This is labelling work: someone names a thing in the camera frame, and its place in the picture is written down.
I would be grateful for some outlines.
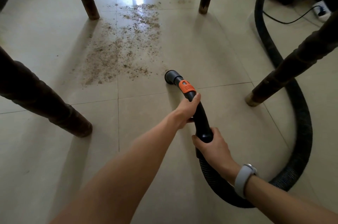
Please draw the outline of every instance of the vacuum wand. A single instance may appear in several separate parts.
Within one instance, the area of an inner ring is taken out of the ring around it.
[[[195,88],[186,80],[183,79],[180,74],[174,70],[168,71],[164,75],[164,79],[168,84],[174,84],[184,94],[185,98],[187,98],[190,102],[196,95]],[[213,133],[210,129],[208,118],[206,117],[204,108],[202,103],[200,102],[196,108],[196,112],[193,116],[195,127],[196,127],[196,136],[199,137],[201,141],[204,143],[209,143],[213,140]],[[196,149],[196,157],[199,159],[204,159],[202,153]]]

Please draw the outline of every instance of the person's left hand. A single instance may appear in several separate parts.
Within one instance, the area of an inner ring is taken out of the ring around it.
[[[182,129],[187,123],[192,123],[194,120],[192,116],[196,112],[197,105],[201,101],[201,94],[197,93],[190,102],[188,99],[183,99],[179,106],[174,110],[177,114],[179,123],[179,129]]]

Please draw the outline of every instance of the person's right arm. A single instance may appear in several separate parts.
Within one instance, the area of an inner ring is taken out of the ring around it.
[[[204,143],[193,135],[193,143],[207,162],[231,185],[234,185],[241,166],[231,157],[228,145],[218,128],[211,129],[214,133],[213,141]],[[299,200],[255,175],[248,179],[244,194],[248,201],[275,224],[338,223],[338,214]]]

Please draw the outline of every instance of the black corrugated hose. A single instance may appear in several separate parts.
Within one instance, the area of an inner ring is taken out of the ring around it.
[[[256,0],[255,23],[258,34],[264,44],[266,53],[275,68],[283,61],[277,50],[263,19],[264,0]],[[289,191],[302,175],[310,157],[312,148],[312,125],[308,106],[304,95],[295,79],[285,86],[294,109],[296,118],[296,142],[285,168],[269,183],[277,188]],[[233,187],[224,180],[204,159],[199,160],[203,175],[212,190],[227,203],[241,207],[253,208],[254,206],[239,197]]]

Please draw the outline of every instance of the tile floor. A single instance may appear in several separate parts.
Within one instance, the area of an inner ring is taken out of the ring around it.
[[[252,29],[255,0],[212,0],[206,16],[197,12],[199,0],[95,2],[99,21],[87,19],[80,0],[9,0],[0,13],[2,47],[94,125],[91,137],[79,140],[0,98],[1,223],[47,222],[109,158],[174,109],[182,95],[164,82],[168,69],[201,92],[209,123],[220,127],[239,163],[256,165],[264,179],[280,171],[295,136],[286,92],[256,108],[243,100],[273,69]],[[289,21],[311,4],[293,9],[267,0],[265,9]],[[284,57],[317,29],[305,19],[266,24]],[[298,77],[314,138],[290,191],[336,212],[337,63],[336,50]],[[177,133],[133,223],[270,223],[211,191],[192,133],[191,125]]]

